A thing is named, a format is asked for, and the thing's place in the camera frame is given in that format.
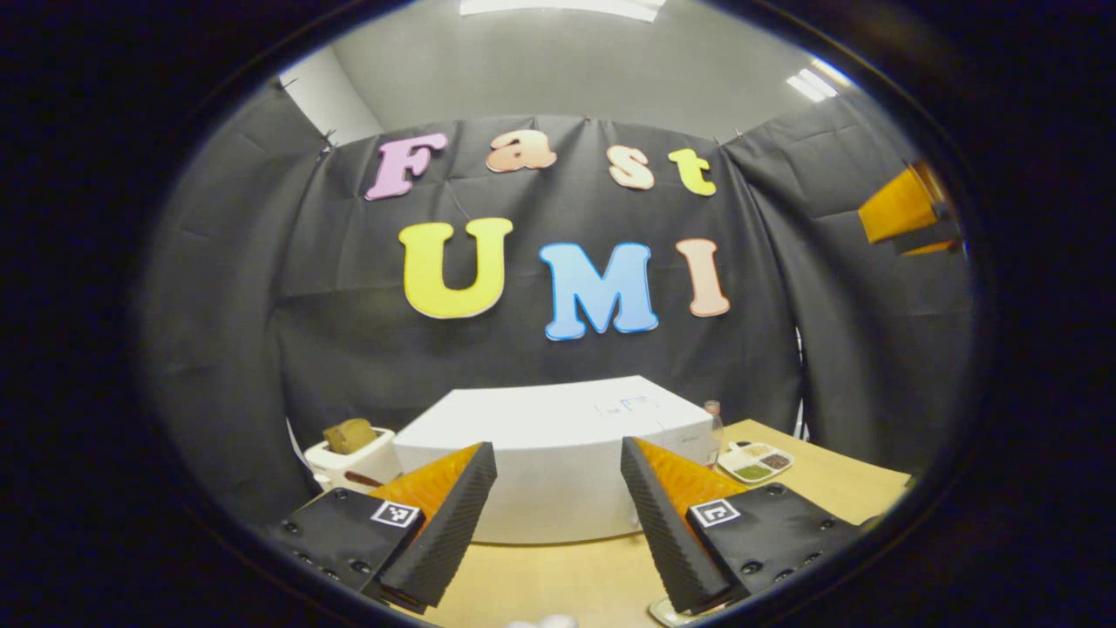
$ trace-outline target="table surface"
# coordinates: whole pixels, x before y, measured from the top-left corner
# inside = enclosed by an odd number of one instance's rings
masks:
[[[795,464],[772,482],[856,525],[886,512],[910,480],[752,421],[724,428],[724,443],[740,441],[792,455]],[[503,628],[547,615],[573,616],[579,628],[650,628],[661,625],[647,606],[665,596],[642,532],[549,545],[473,543],[437,608],[416,617],[449,628]]]

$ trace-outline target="styrofoam box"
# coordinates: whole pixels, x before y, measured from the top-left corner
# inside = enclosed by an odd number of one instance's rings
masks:
[[[633,376],[578,384],[454,390],[400,431],[404,473],[492,443],[497,481],[473,534],[488,543],[560,543],[638,530],[620,476],[620,439],[637,436],[695,463],[711,417]]]

